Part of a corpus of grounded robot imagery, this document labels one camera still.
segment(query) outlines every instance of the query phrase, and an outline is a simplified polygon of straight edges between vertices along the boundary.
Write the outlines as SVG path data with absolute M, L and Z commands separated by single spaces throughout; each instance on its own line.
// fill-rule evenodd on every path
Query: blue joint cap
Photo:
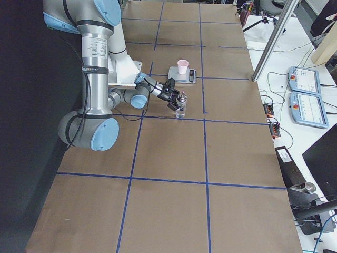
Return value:
M 65 23 L 62 20 L 59 20 L 48 13 L 43 12 L 44 22 L 48 26 L 48 28 L 60 30 L 67 33 L 80 33 L 79 30 L 73 25 Z
M 147 74 L 144 74 L 143 72 L 139 73 L 138 76 L 136 77 L 135 84 L 139 84 L 146 77 L 147 77 Z
M 105 151 L 115 144 L 120 127 L 115 119 L 103 121 L 96 129 L 91 139 L 91 149 Z
M 144 95 L 134 95 L 132 98 L 131 98 L 131 102 L 130 104 L 137 108 L 137 109 L 141 109 L 144 107 L 144 105 L 146 104 L 147 102 L 147 97 L 144 96 Z
M 102 18 L 108 24 L 116 26 L 120 23 L 122 14 L 117 0 L 94 0 L 94 3 Z

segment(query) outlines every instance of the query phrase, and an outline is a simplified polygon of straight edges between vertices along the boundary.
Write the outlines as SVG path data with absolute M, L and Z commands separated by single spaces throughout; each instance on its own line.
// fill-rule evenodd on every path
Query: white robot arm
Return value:
M 158 83 L 141 73 L 127 54 L 117 0 L 43 0 L 43 7 L 49 28 L 82 36 L 82 108 L 64 116 L 58 126 L 58 135 L 68 146 L 111 148 L 119 132 L 111 110 L 121 102 L 141 109 L 149 93 L 167 101 L 170 109 L 182 110 L 176 101 L 179 91 L 174 79 Z M 117 83 L 133 82 L 135 89 L 109 92 L 109 78 Z

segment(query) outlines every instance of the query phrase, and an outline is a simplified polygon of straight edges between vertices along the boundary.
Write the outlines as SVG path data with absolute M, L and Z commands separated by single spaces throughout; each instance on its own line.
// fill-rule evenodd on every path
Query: white table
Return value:
M 249 16 L 247 24 L 244 28 L 248 27 L 249 25 L 261 19 L 262 18 L 260 16 L 253 16 L 253 15 Z M 251 48 L 250 45 L 254 45 L 254 42 L 267 43 L 273 31 L 273 28 L 274 28 L 273 23 L 269 22 L 268 24 L 260 23 L 259 25 L 246 31 L 244 34 L 248 48 Z M 292 17 L 290 18 L 286 26 L 286 32 L 283 33 L 282 36 L 280 37 L 274 51 L 292 50 L 293 48 L 301 47 L 308 43 L 310 43 L 310 40 L 307 37 L 305 31 L 303 30 L 300 22 L 298 21 L 297 18 Z M 270 89 L 267 83 L 267 74 L 269 72 L 285 74 L 289 71 L 290 66 L 298 66 L 302 59 L 304 60 L 302 61 L 299 67 L 303 67 L 303 63 L 306 60 L 308 54 L 309 53 L 312 54 L 314 52 L 312 50 L 313 47 L 312 44 L 310 43 L 302 48 L 296 49 L 291 52 L 282 52 L 282 53 L 274 52 L 270 57 L 268 64 L 264 69 L 260 79 L 258 80 L 260 94 L 266 95 L 266 93 L 262 91 L 266 90 L 268 91 L 268 96 L 270 96 L 274 100 L 274 102 L 282 102 L 282 99 L 279 96 L 269 92 Z M 249 50 L 249 51 L 252 65 L 253 68 L 255 69 L 263 51 L 256 51 L 256 50 Z M 309 57 L 304 67 L 312 67 L 312 66 L 314 66 L 314 64 L 312 63 Z M 314 67 L 313 69 L 319 71 L 321 84 L 335 85 L 334 80 L 331 78 L 324 64 Z M 269 83 L 271 86 L 271 90 L 281 96 L 285 95 L 285 104 L 283 105 L 282 113 L 281 113 L 281 105 L 279 104 L 274 105 L 275 118 L 277 118 L 278 120 L 281 118 L 281 127 L 286 129 L 294 138 L 294 143 L 292 147 L 289 149 L 289 153 L 293 157 L 293 160 L 295 161 L 296 165 L 299 167 L 306 181 L 313 182 L 317 186 L 317 183 L 313 179 L 312 175 L 310 174 L 310 171 L 308 170 L 308 167 L 306 166 L 303 160 L 302 154 L 316 140 L 318 140 L 322 135 L 324 135 L 328 129 L 319 129 L 295 123 L 295 121 L 292 119 L 291 112 L 289 109 L 290 106 L 289 96 L 291 91 L 289 88 L 286 90 L 287 81 L 288 81 L 287 75 L 281 76 L 276 74 L 270 74 L 269 76 Z M 336 88 L 322 86 L 321 91 L 323 101 L 337 105 Z M 325 110 L 328 112 L 337 112 L 336 109 L 326 104 L 324 106 Z M 337 123 L 337 115 L 328 114 L 328 121 L 330 125 L 329 128 L 334 126 Z M 277 138 L 275 140 L 274 146 L 289 147 L 291 143 L 292 143 L 291 137 L 281 130 L 281 138 Z M 324 195 L 319 188 L 317 189 L 316 194 L 319 197 Z M 298 233 L 302 249 L 304 250 L 304 252 L 313 251 L 316 242 L 315 240 L 313 240 L 313 238 L 317 238 L 319 234 L 317 233 L 306 236 L 302 233 L 299 227 Z M 319 243 L 316 252 L 323 252 L 323 249 L 330 249 L 337 251 L 337 229 L 335 229 L 335 232 L 324 233 L 321 239 L 323 240 L 323 242 Z

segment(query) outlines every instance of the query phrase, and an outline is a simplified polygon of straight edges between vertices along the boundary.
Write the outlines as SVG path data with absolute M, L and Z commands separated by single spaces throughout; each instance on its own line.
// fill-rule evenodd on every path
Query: pink cup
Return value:
M 187 68 L 189 67 L 189 62 L 187 60 L 178 61 L 178 73 L 179 75 L 186 74 Z

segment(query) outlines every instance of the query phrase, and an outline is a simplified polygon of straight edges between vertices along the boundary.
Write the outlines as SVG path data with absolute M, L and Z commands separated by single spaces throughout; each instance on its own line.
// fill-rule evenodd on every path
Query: bottle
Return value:
M 180 108 L 182 108 L 183 110 L 176 110 L 175 111 L 175 116 L 178 118 L 178 119 L 182 119 L 183 117 L 185 117 L 185 112 L 186 112 L 186 103 L 187 103 L 187 96 L 185 94 L 185 91 L 183 91 L 180 95 L 178 95 L 178 106 Z

